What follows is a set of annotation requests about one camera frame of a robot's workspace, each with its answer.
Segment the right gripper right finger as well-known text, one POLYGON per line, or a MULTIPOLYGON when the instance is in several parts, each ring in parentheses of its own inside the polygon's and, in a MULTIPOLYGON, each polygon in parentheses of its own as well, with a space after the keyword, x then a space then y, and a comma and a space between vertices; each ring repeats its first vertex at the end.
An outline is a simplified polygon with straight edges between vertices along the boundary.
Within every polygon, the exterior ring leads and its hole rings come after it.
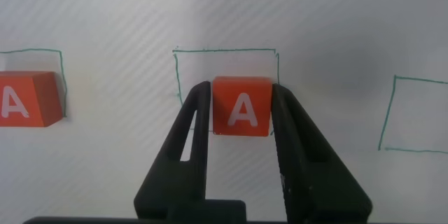
POLYGON ((272 88, 272 122, 289 223, 365 223, 372 201, 286 87, 272 88))

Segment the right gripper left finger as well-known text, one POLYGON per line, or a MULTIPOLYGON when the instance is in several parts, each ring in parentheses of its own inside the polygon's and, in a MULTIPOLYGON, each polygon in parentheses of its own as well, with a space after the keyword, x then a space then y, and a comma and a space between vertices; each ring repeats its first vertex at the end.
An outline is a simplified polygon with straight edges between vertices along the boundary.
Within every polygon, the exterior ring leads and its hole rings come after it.
POLYGON ((195 85, 134 198, 139 218, 166 219, 169 209, 205 199, 211 83, 195 85))

